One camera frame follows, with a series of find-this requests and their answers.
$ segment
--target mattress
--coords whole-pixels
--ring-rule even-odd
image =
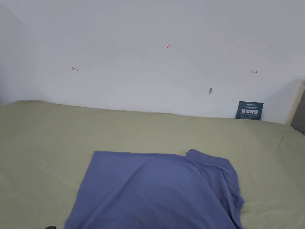
[[[95,150],[229,159],[245,228],[305,228],[305,136],[255,120],[19,101],[0,107],[1,228],[63,228]]]

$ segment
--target black object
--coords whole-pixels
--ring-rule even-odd
[[[236,113],[236,119],[260,120],[264,103],[240,101]]]

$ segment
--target blue t-shirt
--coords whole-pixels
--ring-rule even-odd
[[[65,229],[243,228],[229,160],[95,151]]]

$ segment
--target wooden bed frame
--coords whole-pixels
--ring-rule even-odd
[[[287,124],[305,134],[305,80],[299,87]]]

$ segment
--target white wall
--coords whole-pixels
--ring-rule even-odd
[[[304,9],[301,0],[0,0],[0,103],[232,118],[239,101],[255,101],[263,120],[284,123],[305,79]]]

